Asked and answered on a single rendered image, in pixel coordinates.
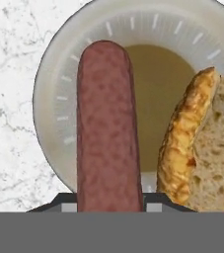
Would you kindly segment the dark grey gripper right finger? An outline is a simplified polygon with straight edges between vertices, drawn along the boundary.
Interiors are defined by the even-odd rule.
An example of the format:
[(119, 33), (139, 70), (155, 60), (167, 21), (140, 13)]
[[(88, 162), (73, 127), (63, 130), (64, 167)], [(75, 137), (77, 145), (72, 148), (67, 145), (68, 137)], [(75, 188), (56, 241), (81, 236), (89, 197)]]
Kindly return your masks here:
[(144, 193), (143, 201), (144, 210), (146, 212), (191, 212), (191, 209), (189, 208), (174, 204), (165, 194), (162, 193)]

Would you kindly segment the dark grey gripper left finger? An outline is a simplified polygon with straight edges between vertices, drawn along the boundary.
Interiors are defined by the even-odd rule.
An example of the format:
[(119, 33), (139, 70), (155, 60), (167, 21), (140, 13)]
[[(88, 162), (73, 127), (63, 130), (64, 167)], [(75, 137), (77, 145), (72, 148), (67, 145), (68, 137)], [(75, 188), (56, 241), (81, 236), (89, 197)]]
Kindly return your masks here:
[(77, 195), (75, 193), (59, 193), (50, 203), (31, 210), (31, 212), (42, 211), (76, 212)]

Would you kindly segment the reddish brown sausage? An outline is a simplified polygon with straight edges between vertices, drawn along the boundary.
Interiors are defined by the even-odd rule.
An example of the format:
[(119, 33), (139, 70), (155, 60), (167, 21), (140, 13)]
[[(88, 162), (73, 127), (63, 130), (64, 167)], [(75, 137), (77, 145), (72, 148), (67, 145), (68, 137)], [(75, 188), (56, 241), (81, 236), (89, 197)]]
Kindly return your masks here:
[(98, 41), (77, 73), (79, 211), (142, 211), (132, 65), (125, 49)]

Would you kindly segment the golden crusted bread bun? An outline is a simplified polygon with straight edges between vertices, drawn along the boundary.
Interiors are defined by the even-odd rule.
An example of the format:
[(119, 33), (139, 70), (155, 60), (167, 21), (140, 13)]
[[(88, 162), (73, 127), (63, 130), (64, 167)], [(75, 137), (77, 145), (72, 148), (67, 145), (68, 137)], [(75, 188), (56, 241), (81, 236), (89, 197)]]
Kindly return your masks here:
[(171, 116), (156, 191), (198, 212), (224, 212), (224, 75), (199, 71)]

